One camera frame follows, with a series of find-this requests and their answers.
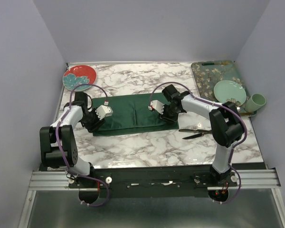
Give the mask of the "dark green cloth napkin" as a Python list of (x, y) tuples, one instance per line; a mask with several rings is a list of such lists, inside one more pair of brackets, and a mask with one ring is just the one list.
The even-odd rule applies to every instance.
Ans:
[(159, 118), (157, 112), (148, 109), (150, 94), (111, 96), (108, 98), (112, 116), (93, 136), (117, 136), (179, 129), (178, 122), (167, 123)]

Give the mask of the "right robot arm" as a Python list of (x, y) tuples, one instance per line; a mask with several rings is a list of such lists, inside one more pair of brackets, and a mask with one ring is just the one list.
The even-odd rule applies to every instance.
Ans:
[(247, 132), (237, 108), (232, 102), (221, 104), (194, 97), (189, 91), (180, 93), (173, 85), (165, 87), (162, 94), (169, 104), (152, 101), (151, 108), (155, 109), (165, 122), (175, 123), (180, 113), (187, 112), (209, 119), (211, 134), (217, 143), (209, 181), (214, 186), (220, 186), (231, 172), (231, 154), (234, 150), (232, 147)]

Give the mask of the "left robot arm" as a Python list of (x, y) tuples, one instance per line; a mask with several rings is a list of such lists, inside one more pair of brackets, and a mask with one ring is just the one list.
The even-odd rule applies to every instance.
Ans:
[(88, 132), (94, 133), (112, 114), (108, 101), (97, 108), (88, 108), (88, 94), (76, 92), (74, 101), (65, 105), (62, 115), (39, 131), (42, 165), (53, 169), (66, 167), (69, 173), (80, 175), (79, 181), (84, 187), (92, 187), (96, 181), (94, 168), (79, 157), (74, 128), (81, 123)]

